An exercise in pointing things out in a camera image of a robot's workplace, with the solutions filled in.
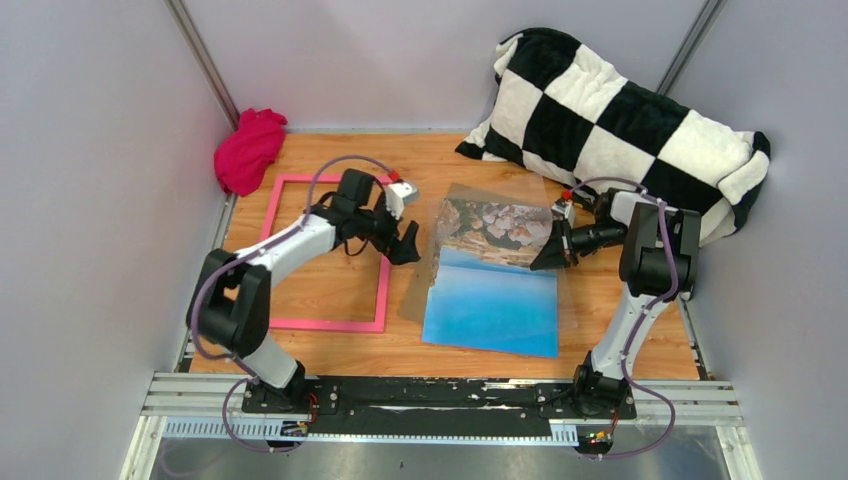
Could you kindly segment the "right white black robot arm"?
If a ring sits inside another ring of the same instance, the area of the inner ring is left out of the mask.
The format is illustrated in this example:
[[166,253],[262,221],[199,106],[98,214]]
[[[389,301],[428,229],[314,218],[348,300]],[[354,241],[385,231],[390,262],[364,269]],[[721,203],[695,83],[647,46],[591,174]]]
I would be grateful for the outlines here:
[[617,413],[632,394],[634,363],[659,315],[694,286],[701,217],[670,207],[644,190],[611,189],[591,203],[594,223],[575,224],[576,194],[566,191],[551,210],[548,241],[531,270],[566,269],[609,246],[622,248],[622,292],[602,339],[587,353],[570,386],[542,393],[541,408],[568,407],[582,417]]

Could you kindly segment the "beach landscape photo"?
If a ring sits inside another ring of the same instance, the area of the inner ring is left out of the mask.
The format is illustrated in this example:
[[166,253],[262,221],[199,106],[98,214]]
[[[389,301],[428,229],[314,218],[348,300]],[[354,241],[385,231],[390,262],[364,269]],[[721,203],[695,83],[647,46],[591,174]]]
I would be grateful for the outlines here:
[[436,218],[422,341],[557,357],[557,275],[531,268],[552,222],[551,212],[539,206],[443,200]]

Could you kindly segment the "clear acrylic glazing sheet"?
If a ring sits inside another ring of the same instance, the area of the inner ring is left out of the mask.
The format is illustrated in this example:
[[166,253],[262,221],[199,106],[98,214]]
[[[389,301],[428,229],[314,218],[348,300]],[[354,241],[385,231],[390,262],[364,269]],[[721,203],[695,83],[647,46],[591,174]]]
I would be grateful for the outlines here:
[[554,222],[541,177],[523,175],[483,189],[510,199],[450,199],[443,204],[429,312],[443,305],[457,316],[467,307],[469,317],[460,324],[477,322],[489,329],[516,326],[555,332],[560,326],[576,326],[564,270],[529,269]]

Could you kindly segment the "pink picture frame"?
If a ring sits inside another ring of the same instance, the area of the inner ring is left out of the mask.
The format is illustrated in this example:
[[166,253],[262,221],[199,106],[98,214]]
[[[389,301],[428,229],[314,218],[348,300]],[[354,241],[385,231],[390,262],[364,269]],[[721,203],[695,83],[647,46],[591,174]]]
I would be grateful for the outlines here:
[[[276,176],[272,187],[270,200],[266,209],[264,223],[261,229],[260,241],[265,241],[273,235],[273,226],[279,210],[280,200],[284,187],[291,183],[308,183],[312,177],[309,174],[281,173]],[[376,289],[376,305],[374,318],[370,322],[358,322],[351,320],[336,321],[327,319],[310,319],[295,317],[271,317],[269,326],[272,329],[292,329],[305,331],[345,332],[345,333],[382,333],[388,311],[390,262],[382,257],[378,270]]]

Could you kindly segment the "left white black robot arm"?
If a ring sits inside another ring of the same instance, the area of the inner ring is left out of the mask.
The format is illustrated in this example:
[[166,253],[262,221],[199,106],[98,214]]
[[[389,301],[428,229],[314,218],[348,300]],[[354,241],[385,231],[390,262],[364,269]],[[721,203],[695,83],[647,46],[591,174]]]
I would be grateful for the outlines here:
[[238,252],[215,249],[205,258],[186,324],[193,340],[224,350],[283,413],[306,400],[305,368],[273,339],[270,302],[276,285],[318,256],[353,239],[372,246],[393,265],[419,261],[419,229],[399,225],[418,188],[396,173],[388,183],[357,169],[345,170],[335,190],[309,197],[304,212],[286,229]]

